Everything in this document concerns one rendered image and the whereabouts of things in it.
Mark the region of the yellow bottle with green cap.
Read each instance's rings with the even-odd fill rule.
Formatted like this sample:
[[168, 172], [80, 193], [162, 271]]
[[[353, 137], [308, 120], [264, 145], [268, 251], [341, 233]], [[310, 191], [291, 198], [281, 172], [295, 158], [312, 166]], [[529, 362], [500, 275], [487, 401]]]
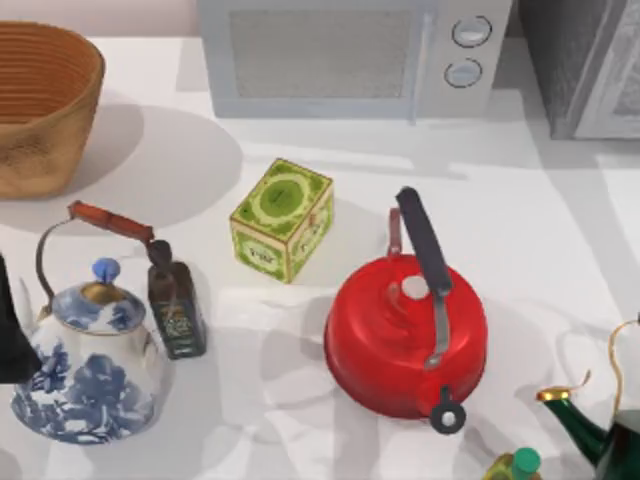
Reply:
[[530, 447], [500, 455], [481, 480], [543, 480], [539, 468], [541, 457]]

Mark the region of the red kettle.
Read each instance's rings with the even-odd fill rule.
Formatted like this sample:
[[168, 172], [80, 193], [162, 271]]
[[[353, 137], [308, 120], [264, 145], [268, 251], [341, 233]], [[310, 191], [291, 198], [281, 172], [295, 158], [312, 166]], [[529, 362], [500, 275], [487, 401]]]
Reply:
[[327, 366], [356, 402], [378, 414], [426, 419], [443, 435], [466, 423], [488, 325], [472, 286], [449, 267], [418, 192], [389, 212], [387, 253], [338, 290], [324, 333]]

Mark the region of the round microwave knob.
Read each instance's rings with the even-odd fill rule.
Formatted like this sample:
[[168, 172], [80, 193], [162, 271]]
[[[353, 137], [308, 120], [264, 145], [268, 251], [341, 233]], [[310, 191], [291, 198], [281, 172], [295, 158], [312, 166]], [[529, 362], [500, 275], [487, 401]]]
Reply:
[[465, 58], [450, 63], [444, 71], [444, 80], [452, 88], [464, 89], [475, 85], [483, 75], [482, 65], [475, 59]]
[[461, 19], [452, 28], [453, 41], [462, 48], [483, 45], [492, 34], [492, 24], [485, 16]]

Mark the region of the brown woven basket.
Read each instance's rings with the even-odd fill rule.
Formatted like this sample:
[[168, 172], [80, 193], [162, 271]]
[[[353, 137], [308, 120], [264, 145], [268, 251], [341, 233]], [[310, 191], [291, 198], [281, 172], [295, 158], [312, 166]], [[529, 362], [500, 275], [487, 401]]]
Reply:
[[55, 195], [82, 159], [105, 60], [82, 35], [0, 20], [0, 199]]

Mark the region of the dark olive oil bottle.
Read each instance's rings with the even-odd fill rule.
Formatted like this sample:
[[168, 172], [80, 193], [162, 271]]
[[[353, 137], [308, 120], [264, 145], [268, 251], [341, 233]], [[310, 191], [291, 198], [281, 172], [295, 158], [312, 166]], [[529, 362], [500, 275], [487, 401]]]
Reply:
[[153, 240], [147, 248], [148, 301], [171, 360], [203, 356], [207, 350], [204, 319], [191, 271], [175, 260], [170, 244]]

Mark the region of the green tea box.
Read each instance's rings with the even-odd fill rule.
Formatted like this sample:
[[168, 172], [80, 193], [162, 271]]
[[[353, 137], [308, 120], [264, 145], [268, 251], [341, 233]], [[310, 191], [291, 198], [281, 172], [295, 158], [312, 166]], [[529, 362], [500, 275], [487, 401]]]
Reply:
[[278, 158], [229, 217], [241, 263], [291, 283], [329, 231], [331, 178]]

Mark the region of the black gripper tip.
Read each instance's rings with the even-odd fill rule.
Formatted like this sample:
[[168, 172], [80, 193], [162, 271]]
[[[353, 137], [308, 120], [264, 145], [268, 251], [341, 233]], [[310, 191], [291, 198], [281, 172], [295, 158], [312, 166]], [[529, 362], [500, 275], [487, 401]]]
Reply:
[[38, 354], [20, 326], [6, 262], [0, 253], [0, 385], [25, 383], [41, 367]]

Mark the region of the pale microwave oven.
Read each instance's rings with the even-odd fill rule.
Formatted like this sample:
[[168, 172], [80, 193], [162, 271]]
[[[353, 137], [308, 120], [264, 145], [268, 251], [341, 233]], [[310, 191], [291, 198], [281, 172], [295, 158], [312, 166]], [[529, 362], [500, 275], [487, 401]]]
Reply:
[[[491, 94], [513, 0], [198, 0], [198, 23], [220, 118], [409, 120], [423, 15], [432, 25], [417, 121], [480, 116]], [[457, 21], [485, 16], [481, 46], [452, 39]], [[472, 58], [475, 85], [446, 67]]]

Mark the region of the blue and white teapot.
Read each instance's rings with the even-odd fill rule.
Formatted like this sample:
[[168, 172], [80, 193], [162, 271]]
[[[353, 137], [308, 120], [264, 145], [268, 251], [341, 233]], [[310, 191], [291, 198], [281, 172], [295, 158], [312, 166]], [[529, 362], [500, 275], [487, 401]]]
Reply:
[[154, 418], [163, 362], [144, 326], [142, 300], [117, 285], [120, 264], [100, 258], [93, 279], [54, 291], [36, 274], [47, 302], [28, 328], [42, 366], [17, 384], [15, 417], [31, 431], [60, 442], [97, 445], [135, 435]]

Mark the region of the dark green teapot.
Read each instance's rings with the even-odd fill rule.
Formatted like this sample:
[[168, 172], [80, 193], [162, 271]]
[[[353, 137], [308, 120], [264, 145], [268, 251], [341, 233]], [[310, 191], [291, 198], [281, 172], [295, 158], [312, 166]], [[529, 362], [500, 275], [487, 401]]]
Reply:
[[572, 394], [589, 381], [590, 372], [576, 386], [550, 386], [536, 393], [536, 400], [551, 411], [592, 465], [594, 480], [640, 480], [640, 406], [621, 406], [624, 375], [616, 354], [618, 335], [631, 325], [640, 325], [640, 314], [619, 324], [608, 338], [608, 359], [616, 381], [608, 428], [592, 422], [572, 401]]

